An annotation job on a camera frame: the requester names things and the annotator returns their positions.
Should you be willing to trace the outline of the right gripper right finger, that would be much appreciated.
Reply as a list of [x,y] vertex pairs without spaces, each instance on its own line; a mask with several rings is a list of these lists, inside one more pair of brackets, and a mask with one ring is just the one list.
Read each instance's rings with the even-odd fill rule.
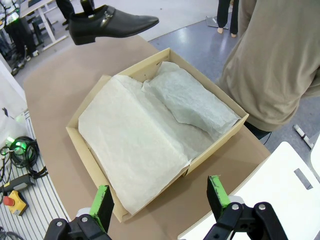
[[254,207],[231,202],[219,176],[207,178],[206,195],[216,223],[205,235],[206,240],[231,240],[236,233],[246,233],[251,240],[286,240],[281,222],[272,205],[258,202]]

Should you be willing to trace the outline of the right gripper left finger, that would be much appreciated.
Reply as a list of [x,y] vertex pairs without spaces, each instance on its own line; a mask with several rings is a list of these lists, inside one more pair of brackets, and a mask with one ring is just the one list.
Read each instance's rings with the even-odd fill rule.
[[89,213],[72,221],[53,219],[46,231],[47,240],[109,240],[108,229],[114,201],[108,185],[100,185]]

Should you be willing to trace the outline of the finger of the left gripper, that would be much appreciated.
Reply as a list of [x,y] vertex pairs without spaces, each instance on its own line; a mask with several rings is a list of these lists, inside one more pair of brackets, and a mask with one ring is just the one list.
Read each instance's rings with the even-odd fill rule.
[[93,0],[80,0],[84,13],[94,13],[95,4]]

